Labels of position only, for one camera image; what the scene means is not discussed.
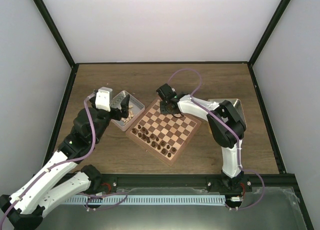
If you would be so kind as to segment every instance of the black and white robotic arm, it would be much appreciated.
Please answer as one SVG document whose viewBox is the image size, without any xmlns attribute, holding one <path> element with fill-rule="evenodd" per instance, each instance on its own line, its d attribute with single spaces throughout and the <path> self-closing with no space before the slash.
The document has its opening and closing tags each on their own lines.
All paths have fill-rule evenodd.
<svg viewBox="0 0 320 230">
<path fill-rule="evenodd" d="M 238 165 L 240 156 L 237 151 L 237 140 L 208 113 L 208 111 L 212 112 L 237 134 L 240 139 L 239 147 L 241 147 L 246 124 L 232 103 L 227 100 L 222 103 L 209 102 L 184 93 L 177 94 L 168 84 L 162 85 L 156 92 L 162 99 L 160 103 L 160 112 L 162 114 L 186 113 L 209 122 L 213 137 L 222 149 L 222 181 L 228 189 L 237 188 L 243 177 L 242 166 L 240 168 Z"/>
<path fill-rule="evenodd" d="M 89 112 L 94 124 L 96 144 L 99 143 L 112 119 L 121 120 L 129 115 L 129 95 L 123 99 L 121 109 L 112 108 L 111 99 L 112 89 L 106 87 L 100 88 L 90 99 L 92 108 L 89 108 Z M 58 146 L 48 163 L 18 191 L 0 197 L 0 208 L 3 212 L 17 201 L 7 215 L 15 229 L 36 229 L 42 219 L 59 204 L 79 192 L 95 191 L 100 186 L 101 174 L 92 165 L 83 167 L 71 179 L 56 186 L 62 177 L 81 161 L 64 163 L 49 170 L 57 163 L 85 156 L 92 146 L 92 137 L 88 115 L 86 110 L 82 109 L 73 121 L 71 133 Z M 32 185 L 25 196 L 20 198 L 23 191 L 43 172 L 46 174 Z"/>
</svg>

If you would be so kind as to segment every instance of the wooden tabletop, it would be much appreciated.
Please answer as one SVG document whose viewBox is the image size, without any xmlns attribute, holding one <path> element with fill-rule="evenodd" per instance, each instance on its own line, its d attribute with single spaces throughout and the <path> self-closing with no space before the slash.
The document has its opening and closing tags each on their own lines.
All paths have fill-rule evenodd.
<svg viewBox="0 0 320 230">
<path fill-rule="evenodd" d="M 274 154 L 246 64 L 88 64 L 80 65 L 59 132 L 57 145 L 70 133 L 73 120 L 94 89 L 113 89 L 115 96 L 126 90 L 147 107 L 156 89 L 181 68 L 193 68 L 202 75 L 195 97 L 239 98 L 247 123 L 242 144 L 242 165 L 259 173 L 278 173 Z M 177 92 L 190 93 L 199 83 L 193 72 L 180 72 L 170 85 Z M 220 174 L 222 151 L 202 122 L 179 159 L 168 166 L 126 137 L 112 122 L 92 155 L 77 169 L 92 164 L 101 173 Z"/>
</svg>

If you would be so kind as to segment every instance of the purple cable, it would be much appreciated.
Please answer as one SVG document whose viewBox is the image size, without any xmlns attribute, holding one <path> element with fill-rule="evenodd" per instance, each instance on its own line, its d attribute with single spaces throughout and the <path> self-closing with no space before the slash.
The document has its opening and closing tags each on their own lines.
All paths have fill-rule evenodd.
<svg viewBox="0 0 320 230">
<path fill-rule="evenodd" d="M 91 197 L 91 198 L 102 198 L 102 197 L 108 197 L 108 196 L 115 196 L 115 195 L 125 195 L 124 199 L 122 199 L 121 201 L 117 202 L 114 205 L 111 206 L 107 206 L 104 208 L 96 208 L 95 211 L 101 211 L 101 210 L 107 210 L 110 208 L 113 208 L 115 206 L 120 205 L 121 203 L 123 203 L 127 198 L 128 198 L 128 193 L 127 192 L 116 192 L 116 193 L 111 193 L 108 195 L 101 195 L 101 196 L 97 196 L 97 195 L 89 195 L 89 194 L 85 194 L 85 193 L 79 193 L 79 195 L 83 195 L 83 196 L 87 196 L 87 197 Z M 91 202 L 92 199 L 88 199 L 88 201 L 85 203 L 85 207 L 87 208 L 87 210 L 89 209 L 88 203 Z"/>
<path fill-rule="evenodd" d="M 172 76 L 169 78 L 169 80 L 168 80 L 167 83 L 169 84 L 169 82 L 171 81 L 171 79 L 172 79 L 177 73 L 179 73 L 179 72 L 181 72 L 181 71 L 193 71 L 193 72 L 195 72 L 195 73 L 199 76 L 199 79 L 200 79 L 199 85 L 198 85 L 198 86 L 194 89 L 194 91 L 192 91 L 191 94 L 190 94 L 190 96 L 191 96 L 191 101 L 192 101 L 194 104 L 196 104 L 197 106 L 199 106 L 200 108 L 202 108 L 203 110 L 207 111 L 207 112 L 210 114 L 210 116 L 212 116 L 217 122 L 219 122 L 225 129 L 227 129 L 227 130 L 236 138 L 237 164 L 238 164 L 239 169 L 240 169 L 241 171 L 248 171 L 248 172 L 254 173 L 255 175 L 258 176 L 258 178 L 260 179 L 260 181 L 261 181 L 261 183 L 262 183 L 262 193 L 261 193 L 260 198 L 259 198 L 256 202 L 254 202 L 253 204 L 251 204 L 251 205 L 249 205 L 249 206 L 246 206 L 246 207 L 239 208 L 238 210 L 248 209 L 248 208 L 250 208 L 250 207 L 252 207 L 252 206 L 257 205 L 257 204 L 262 200 L 262 198 L 263 198 L 263 196 L 264 196 L 264 194 L 265 194 L 265 192 L 264 192 L 264 191 L 265 191 L 265 186 L 264 186 L 265 183 L 264 183 L 264 180 L 263 180 L 262 177 L 259 175 L 259 173 L 257 173 L 256 171 L 251 170 L 251 169 L 247 170 L 247 169 L 243 169 L 243 168 L 242 168 L 242 166 L 241 166 L 241 158 L 240 158 L 240 139 L 239 139 L 239 137 L 237 136 L 237 134 L 236 134 L 230 127 L 228 127 L 222 120 L 220 120 L 217 116 L 215 116 L 215 114 L 213 114 L 210 110 L 208 110 L 206 107 L 200 105 L 198 102 L 196 102 L 196 101 L 193 99 L 194 93 L 195 93 L 195 92 L 201 87 L 201 85 L 202 85 L 202 77 L 201 77 L 200 73 L 199 73 L 198 71 L 194 70 L 194 69 L 189 69 L 189 68 L 180 69 L 180 70 L 177 70 L 176 72 L 174 72 L 174 73 L 172 74 Z"/>
<path fill-rule="evenodd" d="M 94 126 L 94 123 L 92 121 L 92 117 L 91 117 L 91 114 L 90 114 L 90 111 L 89 111 L 89 108 L 88 108 L 88 105 L 87 105 L 87 101 L 90 100 L 93 96 L 95 96 L 95 93 L 92 93 L 91 95 L 87 96 L 86 99 L 84 100 L 84 108 L 85 108 L 85 111 L 88 115 L 88 119 L 89 119 L 89 123 L 90 123 L 90 127 L 91 127 L 91 131 L 92 131 L 92 145 L 91 145 L 91 148 L 90 148 L 90 151 L 82 156 L 82 157 L 79 157 L 79 158 L 76 158 L 76 159 L 70 159 L 70 160 L 66 160 L 66 161 L 62 161 L 62 162 L 59 162 L 59 163 L 56 163 L 54 165 L 52 165 L 51 167 L 48 167 L 48 170 L 52 170 L 54 167 L 56 166 L 59 166 L 61 164 L 64 164 L 64 163 L 69 163 L 69 162 L 75 162 L 75 161 L 80 161 L 80 160 L 83 160 L 85 158 L 87 158 L 94 150 L 95 148 L 95 145 L 96 145 L 96 131 L 95 131 L 95 126 Z M 23 196 L 36 184 L 37 181 L 39 181 L 40 178 L 42 178 L 47 172 L 44 171 L 42 172 L 35 180 L 33 180 L 33 182 L 25 188 L 25 190 L 21 193 L 21 195 L 19 196 L 20 199 L 23 198 Z M 0 221 L 0 230 L 2 230 L 2 226 L 3 226 L 3 223 L 6 219 L 6 216 L 9 214 L 9 212 L 14 208 L 14 206 L 19 202 L 19 200 L 16 200 L 14 201 L 11 206 L 5 211 L 3 217 L 1 218 L 1 221 Z"/>
</svg>

